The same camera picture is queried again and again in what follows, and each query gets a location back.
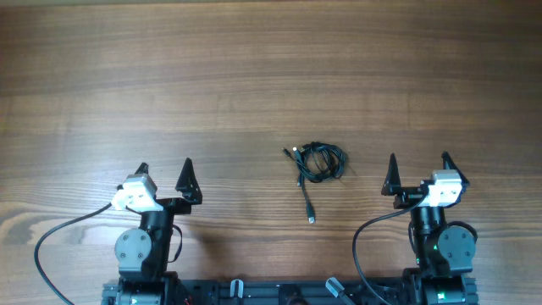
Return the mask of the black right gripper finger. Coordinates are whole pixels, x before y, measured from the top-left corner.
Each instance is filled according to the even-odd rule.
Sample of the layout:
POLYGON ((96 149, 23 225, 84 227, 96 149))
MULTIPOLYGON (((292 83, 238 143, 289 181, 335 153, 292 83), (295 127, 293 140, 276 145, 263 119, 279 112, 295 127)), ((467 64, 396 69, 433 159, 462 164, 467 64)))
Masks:
POLYGON ((395 196, 401 193, 401 178, 395 154, 390 155, 388 171, 384 179, 381 194, 383 196, 395 196))
POLYGON ((460 176, 460 179, 462 181, 462 186, 470 186, 469 180, 459 170, 459 168, 456 166, 456 164, 451 158, 451 155, 448 152, 442 152, 441 158, 443 160, 443 169, 455 170, 460 176))

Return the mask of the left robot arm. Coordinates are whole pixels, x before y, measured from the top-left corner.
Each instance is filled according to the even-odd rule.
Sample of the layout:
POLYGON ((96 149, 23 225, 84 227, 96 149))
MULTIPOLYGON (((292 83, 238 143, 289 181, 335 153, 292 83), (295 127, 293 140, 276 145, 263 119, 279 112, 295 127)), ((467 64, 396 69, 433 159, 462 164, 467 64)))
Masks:
POLYGON ((115 243, 119 281, 103 287, 102 305, 192 303, 178 274, 167 270, 174 261, 169 257, 171 238, 175 231, 180 231, 174 217, 190 214, 194 205, 202 204, 191 159, 185 160, 175 185, 179 197, 158 198, 157 190, 146 163, 118 186, 113 207, 134 212, 141 216, 141 221, 138 227, 123 232, 115 243))

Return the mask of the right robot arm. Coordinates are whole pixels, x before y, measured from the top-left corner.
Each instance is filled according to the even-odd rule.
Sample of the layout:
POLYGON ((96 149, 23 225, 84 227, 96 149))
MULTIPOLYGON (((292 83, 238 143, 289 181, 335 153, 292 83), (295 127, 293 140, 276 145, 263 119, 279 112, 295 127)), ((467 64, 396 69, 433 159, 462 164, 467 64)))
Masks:
POLYGON ((403 186, 395 155, 390 156, 381 193, 395 198, 394 208, 408 212, 409 241, 417 259, 415 268, 404 269, 399 304, 478 304, 473 258, 477 231, 461 221, 447 221, 445 211, 456 206, 470 182, 447 152, 443 168, 433 171, 419 186, 403 186))

